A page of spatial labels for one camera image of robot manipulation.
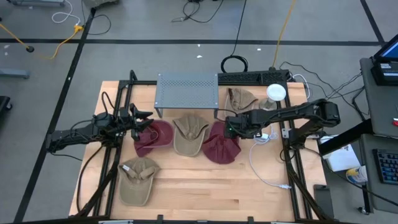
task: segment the white cable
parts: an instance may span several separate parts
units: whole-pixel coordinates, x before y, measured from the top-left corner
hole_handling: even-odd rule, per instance
[[[302,79],[304,80],[304,82],[305,82],[305,85],[307,86],[307,90],[308,90],[308,96],[307,96],[307,99],[309,99],[310,98],[310,96],[311,96],[311,92],[310,92],[310,87],[308,86],[308,83],[307,83],[307,80],[304,78],[304,76],[303,75],[301,75],[301,74],[295,74],[294,76],[293,76],[293,78],[294,77],[296,77],[296,76],[300,76],[300,77],[302,77]]]
[[[79,25],[79,24],[80,24],[80,18],[77,17],[77,16],[72,15],[72,12],[73,12],[73,6],[72,6],[72,4],[71,4],[68,0],[65,0],[65,1],[66,1],[67,3],[69,3],[69,5],[70,5],[70,12],[69,12],[69,13],[66,13],[66,12],[56,12],[56,13],[52,14],[52,17],[51,17],[52,21],[53,21],[54,23],[63,23],[63,22],[65,22],[65,21],[68,19],[68,17],[72,16],[72,17],[78,19],[78,22],[76,23],[76,25]],[[61,21],[56,21],[56,20],[54,19],[54,16],[55,16],[55,15],[58,15],[58,14],[67,15],[67,16],[66,16],[63,20],[61,20]]]
[[[252,159],[251,159],[251,154],[252,154],[252,150],[253,150],[254,146],[257,146],[258,144],[259,144],[259,145],[265,144],[265,143],[269,142],[270,140],[272,140],[272,139],[277,139],[277,138],[278,138],[278,134],[274,132],[274,129],[272,128],[272,125],[271,125],[271,134],[268,136],[267,139],[254,138],[254,141],[255,141],[256,143],[254,143],[254,145],[250,148],[250,152],[249,152],[250,166],[251,166],[251,169],[253,170],[253,172],[256,174],[256,176],[257,176],[258,178],[260,178],[260,180],[262,180],[264,183],[266,183],[266,184],[268,184],[268,185],[271,185],[271,186],[273,186],[273,187],[280,187],[280,188],[282,188],[282,189],[291,189],[292,187],[289,186],[289,185],[287,185],[287,184],[272,184],[272,183],[270,183],[270,182],[264,180],[263,178],[261,178],[260,175],[259,175],[259,174],[257,173],[257,171],[255,170],[255,168],[254,168],[254,166],[253,166]]]

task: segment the baseball cap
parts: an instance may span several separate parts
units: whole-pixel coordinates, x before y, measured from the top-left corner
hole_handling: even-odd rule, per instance
[[[144,206],[159,170],[152,159],[136,157],[118,165],[120,199],[126,205]]]
[[[143,157],[153,148],[168,146],[173,141],[173,126],[167,121],[154,120],[143,132],[138,133],[139,141],[134,141],[137,155]]]
[[[209,138],[201,146],[203,153],[209,160],[218,164],[230,164],[241,152],[239,139],[224,137],[224,123],[215,122],[211,127]]]
[[[174,119],[174,149],[182,156],[195,156],[205,137],[205,130],[209,123],[194,115],[185,115]]]
[[[227,88],[225,109],[243,113],[253,108],[254,102],[258,100],[250,91],[241,88]],[[234,116],[235,114],[225,111],[225,116]]]

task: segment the beige cap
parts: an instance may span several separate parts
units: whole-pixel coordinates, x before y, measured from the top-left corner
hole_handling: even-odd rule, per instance
[[[243,113],[252,110],[256,100],[258,99],[250,91],[240,88],[228,88],[226,90],[225,109]],[[225,111],[225,116],[235,116],[235,114]]]
[[[185,115],[173,122],[176,126],[174,129],[175,151],[182,156],[197,155],[209,123],[194,115]]]
[[[144,206],[159,166],[146,157],[130,159],[118,165],[120,199],[126,205]]]

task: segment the yellow cable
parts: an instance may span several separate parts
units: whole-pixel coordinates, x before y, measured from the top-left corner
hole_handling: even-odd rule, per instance
[[[274,62],[272,63],[272,66],[273,66],[273,67],[275,67],[276,58],[277,58],[277,56],[278,56],[279,42],[280,42],[280,40],[282,39],[282,35],[284,34],[287,21],[289,21],[289,18],[290,18],[290,15],[291,15],[292,11],[293,11],[293,7],[294,7],[294,4],[295,4],[295,3],[296,3],[296,0],[293,0],[293,1],[292,1],[292,4],[290,5],[289,13],[287,14],[287,17],[286,17],[284,26],[282,27],[282,30],[280,31],[278,43],[276,44]]]
[[[45,59],[49,59],[49,60],[54,59],[55,56],[57,56],[58,50],[61,47],[61,45],[66,43],[66,42],[68,42],[70,39],[72,39],[81,30],[83,30],[82,26],[75,25],[75,31],[74,31],[73,35],[71,35],[68,39],[64,40],[63,42],[61,42],[61,44],[58,44],[57,48],[55,49],[55,53],[51,57],[45,57]]]
[[[16,35],[14,35],[11,31],[9,31],[5,26],[3,26],[2,24],[0,24],[0,27],[3,28],[9,35],[11,35],[13,38],[15,38],[20,44],[22,44],[25,48],[29,48],[28,45],[26,45],[25,43],[23,43]]]

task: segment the black keyboard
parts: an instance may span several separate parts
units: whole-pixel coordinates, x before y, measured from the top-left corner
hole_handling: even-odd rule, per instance
[[[271,85],[274,83],[286,82],[288,76],[288,70],[219,73],[218,82]]]
[[[373,149],[382,183],[398,185],[398,150]]]

